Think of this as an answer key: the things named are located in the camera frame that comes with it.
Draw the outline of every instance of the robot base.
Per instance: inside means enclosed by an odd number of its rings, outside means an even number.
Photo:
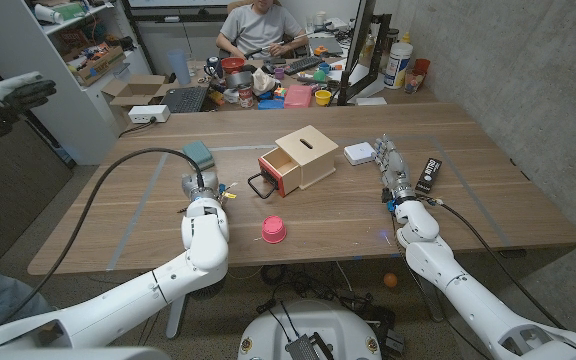
[[[350,310],[325,300],[305,299],[284,303],[292,323],[300,336],[319,334],[334,359],[381,360],[377,336],[370,326]],[[292,341],[297,340],[286,313],[281,306],[271,309],[286,328]],[[239,360],[291,360],[285,347],[286,335],[277,320],[266,312],[244,331],[239,343]],[[320,359],[326,356],[314,346]]]

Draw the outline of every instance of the plastic bag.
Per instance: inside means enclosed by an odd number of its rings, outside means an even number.
[[[253,87],[252,92],[259,96],[275,87],[275,79],[266,74],[260,68],[252,75]]]

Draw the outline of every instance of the pink cup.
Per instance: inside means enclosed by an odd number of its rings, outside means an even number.
[[[279,216],[268,216],[261,229],[261,237],[270,244],[276,244],[286,237],[286,227]]]

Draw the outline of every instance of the whiteboard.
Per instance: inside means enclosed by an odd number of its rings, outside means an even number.
[[[128,0],[132,7],[226,6],[234,0]]]

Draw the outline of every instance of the man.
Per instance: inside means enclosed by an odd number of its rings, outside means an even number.
[[[281,56],[308,44],[308,37],[304,36],[279,45],[284,33],[297,37],[306,32],[288,10],[273,4],[273,0],[253,0],[251,5],[243,5],[230,12],[217,36],[217,46],[228,51],[231,56],[240,58],[252,50],[270,46],[267,51],[253,55],[262,58]]]

